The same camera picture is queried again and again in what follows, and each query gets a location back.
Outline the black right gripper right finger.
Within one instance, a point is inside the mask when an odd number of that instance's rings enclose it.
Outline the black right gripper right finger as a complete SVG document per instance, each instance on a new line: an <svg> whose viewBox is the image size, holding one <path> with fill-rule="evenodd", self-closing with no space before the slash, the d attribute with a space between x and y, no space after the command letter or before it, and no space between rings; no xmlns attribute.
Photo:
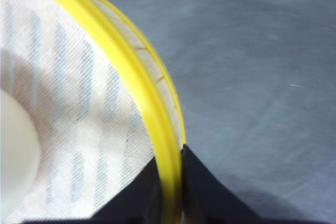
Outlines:
<svg viewBox="0 0 336 224"><path fill-rule="evenodd" d="M222 185L186 144L181 157L186 223L256 223L256 213Z"/></svg>

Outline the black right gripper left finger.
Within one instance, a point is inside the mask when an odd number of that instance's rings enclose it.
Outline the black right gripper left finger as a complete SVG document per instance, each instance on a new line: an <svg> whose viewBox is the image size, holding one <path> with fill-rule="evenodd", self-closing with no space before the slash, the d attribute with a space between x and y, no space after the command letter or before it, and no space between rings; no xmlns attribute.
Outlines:
<svg viewBox="0 0 336 224"><path fill-rule="evenodd" d="M152 158L139 175L91 218L91 223L161 223L162 191Z"/></svg>

